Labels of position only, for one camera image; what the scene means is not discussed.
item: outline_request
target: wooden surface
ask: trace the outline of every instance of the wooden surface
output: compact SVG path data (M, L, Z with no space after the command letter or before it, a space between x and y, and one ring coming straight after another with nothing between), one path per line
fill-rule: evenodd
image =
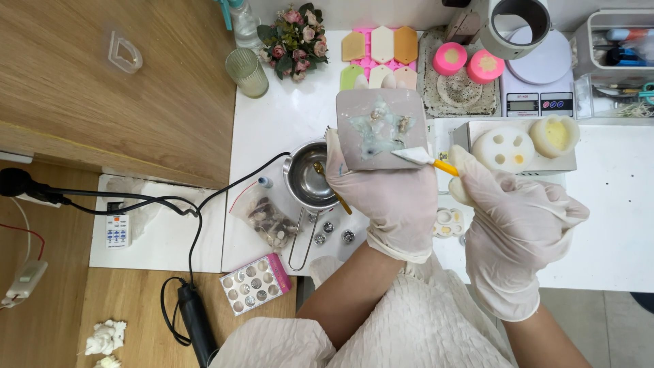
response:
M143 57L107 60L111 31ZM0 0L0 145L206 187L228 182L235 48L214 1Z
M42 163L23 165L0 161L0 169L6 167L23 168L34 180L53 187L97 189L98 174L93 172ZM95 206L92 197L70 198L82 206ZM52 208L18 201L25 209L31 229L46 241L42 260L48 262L48 268L29 298L14 308L0 310L0 367L72 367L82 317L93 216L69 206ZM25 227L14 202L2 196L0 223ZM32 236L31 243L31 258L36 259L41 242ZM25 259L26 249L24 232L0 227L3 297Z
M197 367L193 348L175 342L162 317L161 286L171 276L188 279L187 272L89 268L77 350L84 351L94 324L113 319L127 322L125 346L114 351L123 367ZM195 273L194 276L219 346L250 318L295 316L296 277L290 278L292 288L288 293L235 317L220 285L219 278L223 275ZM165 302L171 319L178 287L178 281L172 280L166 288ZM177 317L177 331L188 336L181 317ZM80 354L76 367L93 367L103 357L102 354Z

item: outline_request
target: ribbed glass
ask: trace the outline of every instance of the ribbed glass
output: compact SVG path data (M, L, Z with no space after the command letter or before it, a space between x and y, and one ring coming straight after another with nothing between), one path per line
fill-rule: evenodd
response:
M268 78L264 68L254 51L249 48L237 48L232 51L225 61L225 69L246 96L259 98L268 91Z

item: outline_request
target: wooden cabinet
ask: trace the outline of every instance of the wooden cabinet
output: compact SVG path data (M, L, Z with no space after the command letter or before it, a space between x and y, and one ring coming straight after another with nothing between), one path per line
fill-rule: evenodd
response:
M112 65L111 32L141 52ZM104 171L228 183L235 48L211 0L0 0L0 145Z

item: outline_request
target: spray bottle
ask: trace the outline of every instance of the spray bottle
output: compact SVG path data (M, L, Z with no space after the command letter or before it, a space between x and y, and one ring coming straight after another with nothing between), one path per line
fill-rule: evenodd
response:
M236 47L249 48L257 53L264 46L256 34L256 27L261 24L261 19L253 15L250 3L247 0L214 1L220 3L227 30L234 30Z

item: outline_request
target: yellow spatula handle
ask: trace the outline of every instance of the yellow spatula handle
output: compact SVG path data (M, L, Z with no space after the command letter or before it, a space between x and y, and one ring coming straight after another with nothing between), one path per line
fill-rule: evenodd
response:
M456 168L454 166L452 166L452 165L450 165L450 164L448 164L446 162L443 162L441 160L435 160L434 161L434 167L436 167L437 169L441 169L441 170L443 170L444 172L447 172L450 175L458 176L458 171L456 170Z

